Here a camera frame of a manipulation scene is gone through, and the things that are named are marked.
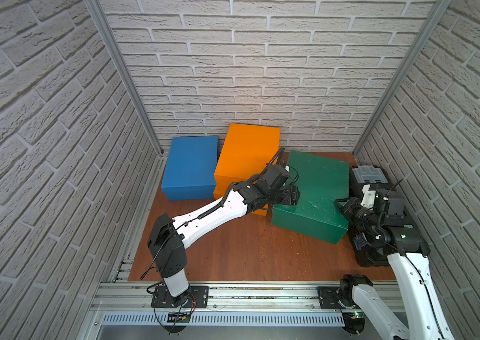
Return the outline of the orange shoebox front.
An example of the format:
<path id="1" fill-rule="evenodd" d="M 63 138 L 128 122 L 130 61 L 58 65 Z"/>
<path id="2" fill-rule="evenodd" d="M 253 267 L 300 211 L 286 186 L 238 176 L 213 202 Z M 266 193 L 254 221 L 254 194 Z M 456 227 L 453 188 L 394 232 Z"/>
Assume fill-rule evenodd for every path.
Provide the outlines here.
<path id="1" fill-rule="evenodd" d="M 214 172 L 214 197 L 221 198 L 232 182 L 260 173 L 277 153 L 281 129 L 231 124 Z"/>

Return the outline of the green shoebox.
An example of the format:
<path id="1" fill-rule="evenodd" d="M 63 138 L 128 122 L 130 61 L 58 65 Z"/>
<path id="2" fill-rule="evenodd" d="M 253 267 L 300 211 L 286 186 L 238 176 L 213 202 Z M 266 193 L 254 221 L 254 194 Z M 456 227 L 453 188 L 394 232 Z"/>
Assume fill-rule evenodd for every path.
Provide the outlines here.
<path id="1" fill-rule="evenodd" d="M 271 224 L 331 244 L 339 243 L 349 223 L 335 200 L 349 197 L 349 163 L 293 150 L 288 165 L 298 172 L 297 205 L 274 205 Z"/>

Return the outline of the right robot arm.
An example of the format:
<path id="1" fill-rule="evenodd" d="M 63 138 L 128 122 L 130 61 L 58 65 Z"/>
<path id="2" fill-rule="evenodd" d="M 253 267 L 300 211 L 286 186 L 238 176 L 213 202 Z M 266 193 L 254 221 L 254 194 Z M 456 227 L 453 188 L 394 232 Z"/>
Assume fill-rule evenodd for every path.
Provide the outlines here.
<path id="1" fill-rule="evenodd" d="M 430 250 L 401 195 L 368 191 L 366 203 L 357 197 L 335 200 L 340 214 L 362 236 L 365 245 L 383 253 L 400 289 L 407 324 L 381 300 L 366 276 L 345 275 L 337 295 L 347 309 L 360 308 L 382 339 L 453 339 L 432 281 Z"/>

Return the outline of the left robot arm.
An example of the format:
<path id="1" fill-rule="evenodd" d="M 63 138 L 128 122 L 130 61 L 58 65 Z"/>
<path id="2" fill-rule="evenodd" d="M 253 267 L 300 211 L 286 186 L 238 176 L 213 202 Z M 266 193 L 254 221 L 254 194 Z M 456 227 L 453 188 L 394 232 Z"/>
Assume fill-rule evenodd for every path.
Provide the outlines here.
<path id="1" fill-rule="evenodd" d="M 163 214 L 156 219 L 147 241 L 153 257 L 150 267 L 158 271 L 174 307 L 193 299 L 185 272 L 186 249 L 214 229 L 254 211 L 297 205 L 299 174 L 291 174 L 291 169 L 283 161 L 271 162 L 246 181 L 231 183 L 223 197 L 196 211 L 174 218 Z"/>

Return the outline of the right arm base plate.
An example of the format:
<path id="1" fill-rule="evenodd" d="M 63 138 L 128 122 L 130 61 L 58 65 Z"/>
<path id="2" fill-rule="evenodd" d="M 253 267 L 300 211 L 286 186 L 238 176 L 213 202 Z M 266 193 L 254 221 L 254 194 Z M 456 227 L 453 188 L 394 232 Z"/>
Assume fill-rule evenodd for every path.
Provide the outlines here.
<path id="1" fill-rule="evenodd" d="M 318 286 L 317 294 L 322 310 L 338 310 L 353 307 L 350 297 L 339 286 Z"/>

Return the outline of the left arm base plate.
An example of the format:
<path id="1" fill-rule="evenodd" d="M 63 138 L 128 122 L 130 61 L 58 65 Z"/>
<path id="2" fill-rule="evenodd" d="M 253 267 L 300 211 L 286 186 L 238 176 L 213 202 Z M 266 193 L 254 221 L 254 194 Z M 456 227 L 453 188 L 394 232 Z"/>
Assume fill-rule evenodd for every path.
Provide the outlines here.
<path id="1" fill-rule="evenodd" d="M 165 285 L 160 285 L 153 291 L 151 306 L 156 309 L 179 307 L 191 309 L 193 305 L 196 308 L 206 308 L 208 296 L 208 286 L 190 286 L 186 292 L 173 297 Z"/>

